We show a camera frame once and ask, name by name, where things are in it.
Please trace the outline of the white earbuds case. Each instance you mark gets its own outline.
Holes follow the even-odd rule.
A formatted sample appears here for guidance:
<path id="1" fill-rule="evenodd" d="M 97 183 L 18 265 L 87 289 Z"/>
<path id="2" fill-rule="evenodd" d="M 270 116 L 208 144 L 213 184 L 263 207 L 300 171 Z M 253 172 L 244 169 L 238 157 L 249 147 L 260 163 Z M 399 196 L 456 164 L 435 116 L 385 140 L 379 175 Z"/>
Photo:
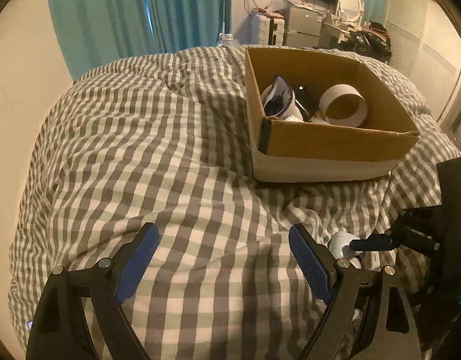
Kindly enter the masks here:
<path id="1" fill-rule="evenodd" d="M 356 258 L 362 251 L 354 251 L 350 249 L 352 241 L 359 241 L 360 238 L 345 231 L 336 232 L 328 244 L 328 250 L 335 259 L 345 258 L 350 260 Z"/>

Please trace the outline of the white tape roll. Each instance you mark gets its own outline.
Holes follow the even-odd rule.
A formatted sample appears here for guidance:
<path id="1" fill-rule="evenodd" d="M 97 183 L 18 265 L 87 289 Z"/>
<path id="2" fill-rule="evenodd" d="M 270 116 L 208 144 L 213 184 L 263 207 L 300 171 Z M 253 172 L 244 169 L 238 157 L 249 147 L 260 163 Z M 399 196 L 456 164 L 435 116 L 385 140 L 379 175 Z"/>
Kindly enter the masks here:
<path id="1" fill-rule="evenodd" d="M 368 106 L 353 86 L 346 84 L 328 88 L 320 97 L 319 110 L 330 125 L 360 127 L 366 120 Z"/>

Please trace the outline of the black cylindrical lens object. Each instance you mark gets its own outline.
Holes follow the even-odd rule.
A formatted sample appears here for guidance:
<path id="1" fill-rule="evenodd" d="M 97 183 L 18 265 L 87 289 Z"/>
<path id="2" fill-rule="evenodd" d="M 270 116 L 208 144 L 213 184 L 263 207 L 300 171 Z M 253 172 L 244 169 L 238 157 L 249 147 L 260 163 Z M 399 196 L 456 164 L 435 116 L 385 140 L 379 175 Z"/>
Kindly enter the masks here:
<path id="1" fill-rule="evenodd" d="M 306 85 L 299 85 L 292 88 L 295 96 L 295 103 L 305 122 L 311 122 L 319 109 L 318 100 L 310 94 Z"/>

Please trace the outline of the white blue-cuffed sock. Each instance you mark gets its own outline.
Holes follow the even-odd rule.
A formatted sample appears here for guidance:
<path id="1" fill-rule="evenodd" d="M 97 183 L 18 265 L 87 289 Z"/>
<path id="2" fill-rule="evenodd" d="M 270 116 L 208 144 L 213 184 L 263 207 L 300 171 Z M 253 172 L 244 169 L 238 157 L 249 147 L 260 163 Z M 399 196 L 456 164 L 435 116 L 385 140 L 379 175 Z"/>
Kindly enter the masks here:
<path id="1" fill-rule="evenodd" d="M 279 75 L 274 77 L 261 94 L 264 114 L 286 121 L 303 122 L 303 116 L 297 106 L 296 95 L 286 80 Z"/>

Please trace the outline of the brown cardboard box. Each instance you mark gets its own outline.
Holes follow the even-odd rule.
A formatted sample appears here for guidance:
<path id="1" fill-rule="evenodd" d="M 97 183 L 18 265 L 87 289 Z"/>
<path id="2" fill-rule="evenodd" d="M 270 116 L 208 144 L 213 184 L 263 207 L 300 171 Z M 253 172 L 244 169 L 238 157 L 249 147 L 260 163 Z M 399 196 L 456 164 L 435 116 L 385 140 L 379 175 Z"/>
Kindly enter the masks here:
<path id="1" fill-rule="evenodd" d="M 328 100 L 333 86 L 350 86 L 347 115 L 363 98 L 366 117 L 358 126 L 290 120 L 264 111 L 263 94 L 274 78 L 306 87 Z M 245 52 L 246 105 L 254 177 L 269 183 L 367 180 L 386 175 L 418 141 L 418 129 L 384 81 L 353 53 L 316 49 L 249 47 Z"/>

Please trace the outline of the grey checkered bed duvet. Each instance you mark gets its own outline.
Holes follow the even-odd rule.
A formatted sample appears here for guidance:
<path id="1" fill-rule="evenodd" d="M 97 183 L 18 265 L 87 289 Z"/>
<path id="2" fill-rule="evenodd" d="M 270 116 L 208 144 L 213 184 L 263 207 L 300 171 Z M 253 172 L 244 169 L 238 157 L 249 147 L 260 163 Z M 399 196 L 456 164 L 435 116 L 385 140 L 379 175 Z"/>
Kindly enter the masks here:
<path id="1" fill-rule="evenodd" d="M 258 184 L 244 60 L 242 46 L 120 59 L 60 98 L 35 142 L 10 248 L 21 346 L 53 267 L 90 267 L 150 222 L 161 242 L 123 310 L 152 359 L 295 359 L 324 306 L 291 254 L 291 225 L 324 244 L 440 203 L 436 165 L 459 150 L 415 86 L 370 58 L 419 130 L 414 148 L 374 180 Z"/>

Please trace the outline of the grey mini fridge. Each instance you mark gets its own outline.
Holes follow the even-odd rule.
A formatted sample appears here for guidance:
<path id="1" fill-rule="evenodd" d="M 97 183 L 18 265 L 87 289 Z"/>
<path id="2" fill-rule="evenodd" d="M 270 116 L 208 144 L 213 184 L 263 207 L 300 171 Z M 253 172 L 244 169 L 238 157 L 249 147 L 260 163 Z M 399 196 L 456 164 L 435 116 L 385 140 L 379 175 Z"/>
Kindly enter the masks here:
<path id="1" fill-rule="evenodd" d="M 288 12 L 286 45 L 288 47 L 318 46 L 323 15 L 301 7 L 292 6 Z"/>

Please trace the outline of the white oval vanity mirror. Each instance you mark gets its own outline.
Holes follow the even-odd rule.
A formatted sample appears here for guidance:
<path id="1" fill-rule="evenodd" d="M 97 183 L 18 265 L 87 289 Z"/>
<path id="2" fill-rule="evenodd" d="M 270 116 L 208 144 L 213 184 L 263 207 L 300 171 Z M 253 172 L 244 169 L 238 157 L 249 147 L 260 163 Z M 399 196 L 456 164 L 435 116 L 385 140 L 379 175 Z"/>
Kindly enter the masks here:
<path id="1" fill-rule="evenodd" d="M 338 0 L 337 15 L 348 23 L 358 23 L 364 14 L 362 0 Z"/>

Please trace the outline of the white suitcase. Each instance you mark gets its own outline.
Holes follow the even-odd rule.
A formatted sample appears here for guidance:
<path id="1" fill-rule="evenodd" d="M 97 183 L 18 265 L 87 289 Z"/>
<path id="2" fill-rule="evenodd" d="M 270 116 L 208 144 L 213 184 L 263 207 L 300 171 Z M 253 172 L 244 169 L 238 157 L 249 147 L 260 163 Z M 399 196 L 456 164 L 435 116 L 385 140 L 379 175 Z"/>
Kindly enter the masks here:
<path id="1" fill-rule="evenodd" d="M 251 19 L 250 43 L 260 46 L 282 46 L 284 43 L 285 19 L 268 17 L 262 13 Z"/>

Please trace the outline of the clear water jug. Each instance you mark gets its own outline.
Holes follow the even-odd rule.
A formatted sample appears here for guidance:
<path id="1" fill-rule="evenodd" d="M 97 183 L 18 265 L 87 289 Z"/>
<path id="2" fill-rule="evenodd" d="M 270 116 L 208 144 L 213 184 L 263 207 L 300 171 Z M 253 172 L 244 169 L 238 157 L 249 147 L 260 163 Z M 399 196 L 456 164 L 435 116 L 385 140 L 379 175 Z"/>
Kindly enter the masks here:
<path id="1" fill-rule="evenodd" d="M 232 33 L 220 33 L 218 38 L 218 47 L 237 47 L 240 43 L 235 39 Z"/>

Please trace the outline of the clear plastic bag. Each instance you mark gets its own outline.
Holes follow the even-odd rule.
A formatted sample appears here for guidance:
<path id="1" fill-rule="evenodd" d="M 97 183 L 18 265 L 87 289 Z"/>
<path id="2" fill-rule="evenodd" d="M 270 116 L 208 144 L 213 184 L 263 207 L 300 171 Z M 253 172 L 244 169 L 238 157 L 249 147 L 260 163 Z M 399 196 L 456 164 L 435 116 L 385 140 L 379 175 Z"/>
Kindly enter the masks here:
<path id="1" fill-rule="evenodd" d="M 273 12 L 285 11 L 289 5 L 291 5 L 291 2 L 288 0 L 270 0 L 266 5 L 266 10 Z"/>

